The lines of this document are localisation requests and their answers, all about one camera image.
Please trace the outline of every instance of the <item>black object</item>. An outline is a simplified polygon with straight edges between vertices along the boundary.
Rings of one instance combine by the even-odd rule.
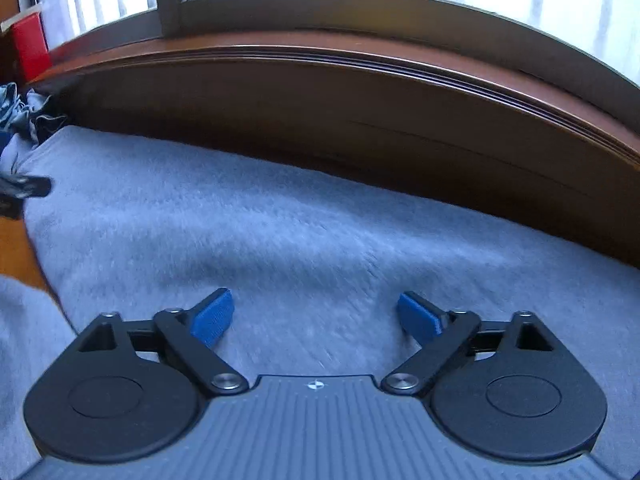
[[[244,377],[190,335],[182,323],[189,317],[181,310],[159,312],[153,321],[98,316],[26,397],[24,420],[40,451],[91,463],[146,456],[183,434],[202,400],[248,389]],[[174,367],[136,351],[158,352]]]
[[[495,458],[548,462],[591,450],[607,415],[604,393],[535,314],[517,312],[509,323],[446,314],[448,328],[385,377],[386,391],[422,397],[447,433]],[[485,351],[495,354],[474,360]]]
[[[18,219],[25,199],[47,196],[50,192],[51,179],[45,176],[0,173],[0,216]]]

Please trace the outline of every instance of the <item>ribbed surface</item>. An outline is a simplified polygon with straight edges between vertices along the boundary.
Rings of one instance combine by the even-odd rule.
[[[264,377],[212,402],[182,440],[155,455],[93,466],[46,458],[25,480],[597,480],[588,456],[525,467],[476,456],[445,437],[416,399],[369,377]]]

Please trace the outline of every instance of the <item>crumpled clothing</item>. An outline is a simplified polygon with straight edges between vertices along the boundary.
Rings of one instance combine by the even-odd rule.
[[[17,173],[29,153],[68,121],[56,110],[50,96],[31,89],[25,99],[21,99],[15,83],[0,85],[0,131],[13,135],[0,155],[0,171],[6,173]]]

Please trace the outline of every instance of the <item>blue gripper pad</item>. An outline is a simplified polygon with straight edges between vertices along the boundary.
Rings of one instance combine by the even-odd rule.
[[[398,299],[400,325],[420,346],[425,346],[433,338],[442,334],[444,327],[440,316],[444,314],[435,305],[422,300],[424,305],[414,300],[407,292]]]
[[[195,308],[202,308],[202,310],[193,318],[190,333],[209,349],[213,348],[226,329],[231,326],[235,310],[231,291],[228,288],[221,288]]]

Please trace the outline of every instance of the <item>gray fabric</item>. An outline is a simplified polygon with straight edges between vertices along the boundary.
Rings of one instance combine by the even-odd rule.
[[[172,142],[63,128],[21,171],[54,179],[27,228],[73,325],[189,307],[219,286],[242,373],[378,377],[415,351],[394,306],[540,317],[601,384],[595,455],[640,468],[640,271],[459,207]]]
[[[31,385],[73,341],[44,292],[0,276],[0,478],[12,480],[40,457],[22,418]]]
[[[67,122],[50,96],[29,90],[24,101],[15,83],[0,85],[0,130],[14,134],[0,153],[0,171],[16,173],[31,150],[37,148]]]

